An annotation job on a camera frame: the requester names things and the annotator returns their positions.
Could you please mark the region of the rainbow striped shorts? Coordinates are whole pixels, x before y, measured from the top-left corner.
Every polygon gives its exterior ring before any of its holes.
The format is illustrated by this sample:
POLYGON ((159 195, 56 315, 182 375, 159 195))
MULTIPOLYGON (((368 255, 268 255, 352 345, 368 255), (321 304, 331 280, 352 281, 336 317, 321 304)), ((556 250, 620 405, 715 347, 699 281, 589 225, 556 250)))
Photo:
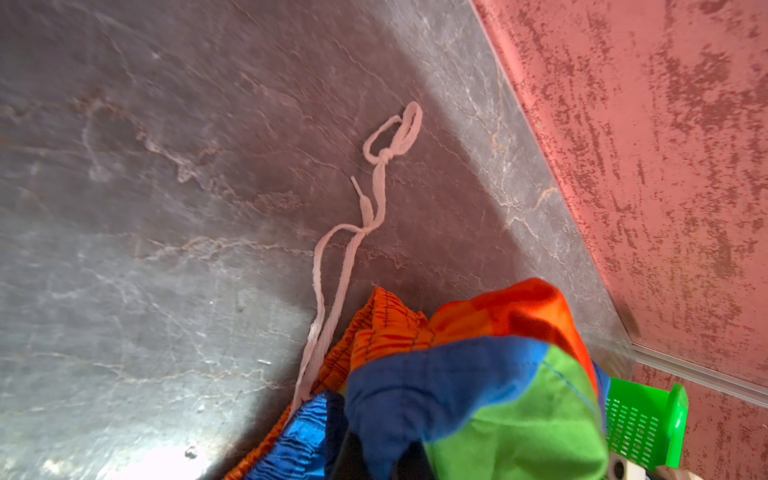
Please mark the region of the rainbow striped shorts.
POLYGON ((386 215, 386 169, 415 143, 416 102, 363 145, 372 186, 327 302, 317 242, 316 315, 292 402, 233 479, 601 479, 607 384, 564 295, 538 278, 443 305, 432 316, 376 288, 341 338, 357 251, 386 215))

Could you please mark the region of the beige shorts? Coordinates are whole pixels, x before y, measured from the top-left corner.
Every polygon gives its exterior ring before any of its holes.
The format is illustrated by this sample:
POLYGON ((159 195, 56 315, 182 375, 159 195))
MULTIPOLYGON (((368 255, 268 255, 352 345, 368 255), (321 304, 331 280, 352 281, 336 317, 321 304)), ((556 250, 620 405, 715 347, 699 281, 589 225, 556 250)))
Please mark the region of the beige shorts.
POLYGON ((655 474, 663 480, 703 480, 701 476, 692 471, 683 468, 672 468, 669 466, 657 467, 655 474))

